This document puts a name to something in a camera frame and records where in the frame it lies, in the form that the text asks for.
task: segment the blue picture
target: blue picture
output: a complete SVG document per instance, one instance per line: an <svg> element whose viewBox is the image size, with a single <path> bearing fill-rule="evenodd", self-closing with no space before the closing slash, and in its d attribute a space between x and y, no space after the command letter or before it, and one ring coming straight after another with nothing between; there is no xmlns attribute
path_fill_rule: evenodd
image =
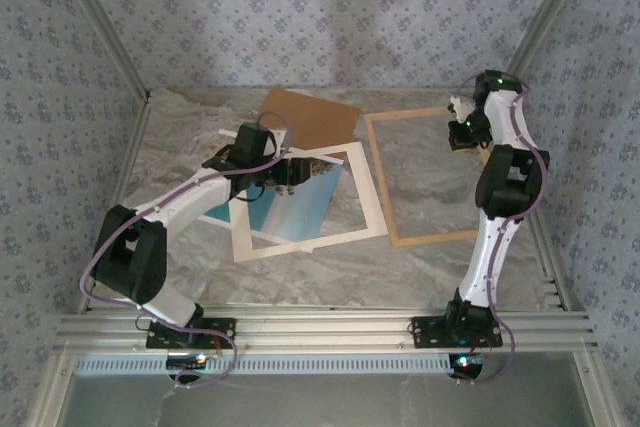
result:
<svg viewBox="0 0 640 427"><path fill-rule="evenodd" d="M267 185L262 196L249 203L251 230L291 242L320 237L341 171L340 164L311 159L311 178L303 184L295 187ZM253 185L240 197L253 199L260 191ZM211 209L205 215L230 222L228 204Z"/></svg>

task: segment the wall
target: wall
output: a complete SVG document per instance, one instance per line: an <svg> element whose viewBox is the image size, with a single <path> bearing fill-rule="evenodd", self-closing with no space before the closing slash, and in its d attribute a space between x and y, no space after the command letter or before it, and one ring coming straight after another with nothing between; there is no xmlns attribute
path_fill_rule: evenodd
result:
<svg viewBox="0 0 640 427"><path fill-rule="evenodd" d="M139 101L76 0L0 0L0 425L22 425Z"/></svg>
<svg viewBox="0 0 640 427"><path fill-rule="evenodd" d="M640 425L639 0L567 0L529 69L528 122L552 153L546 201L567 282Z"/></svg>
<svg viewBox="0 0 640 427"><path fill-rule="evenodd" d="M101 0L148 86L454 85L539 0Z"/></svg>

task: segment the vent grille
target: vent grille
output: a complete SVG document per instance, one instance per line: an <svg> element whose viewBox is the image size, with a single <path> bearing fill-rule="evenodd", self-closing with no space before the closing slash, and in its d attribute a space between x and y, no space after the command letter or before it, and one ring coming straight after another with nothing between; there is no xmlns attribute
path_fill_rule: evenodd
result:
<svg viewBox="0 0 640 427"><path fill-rule="evenodd" d="M94 356L80 358L78 375L166 374L165 356ZM230 359L209 359L203 373L221 372ZM449 356L406 355L252 355L236 362L237 375L428 374L450 372Z"/></svg>

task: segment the marble floor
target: marble floor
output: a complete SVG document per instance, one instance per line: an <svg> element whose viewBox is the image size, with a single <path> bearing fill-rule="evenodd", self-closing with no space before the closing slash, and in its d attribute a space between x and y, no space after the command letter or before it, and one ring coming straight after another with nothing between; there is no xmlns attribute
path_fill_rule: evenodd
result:
<svg viewBox="0 0 640 427"><path fill-rule="evenodd" d="M156 91L131 173L124 204L135 206L188 178L221 142L218 129L235 130L251 120L268 89L220 88ZM427 89L332 89L299 92L358 105L363 113L443 106L448 93ZM446 116L376 125L382 161L402 236L477 226L473 192L482 163L477 152L448 150ZM364 121L354 140L362 142L374 175ZM363 225L348 164L331 202L325 230ZM260 246L255 240L254 246ZM358 305L440 309L464 276L474 241L393 248L388 237L234 263L231 233L196 221L169 245L169 279L199 302ZM542 308L541 270L527 225L509 251L498 286L505 310Z"/></svg>

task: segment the patterned wallpaper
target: patterned wallpaper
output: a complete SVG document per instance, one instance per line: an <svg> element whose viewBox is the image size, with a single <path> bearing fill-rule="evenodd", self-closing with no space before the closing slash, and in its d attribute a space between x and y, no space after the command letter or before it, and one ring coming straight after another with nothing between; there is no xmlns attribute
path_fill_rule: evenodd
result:
<svg viewBox="0 0 640 427"><path fill-rule="evenodd" d="M0 0L0 425L22 425L78 305L138 110L76 0Z"/></svg>
<svg viewBox="0 0 640 427"><path fill-rule="evenodd" d="M101 0L148 86L454 85L539 0Z"/></svg>
<svg viewBox="0 0 640 427"><path fill-rule="evenodd" d="M530 66L546 202L624 412L640 425L640 0L568 0Z"/></svg>

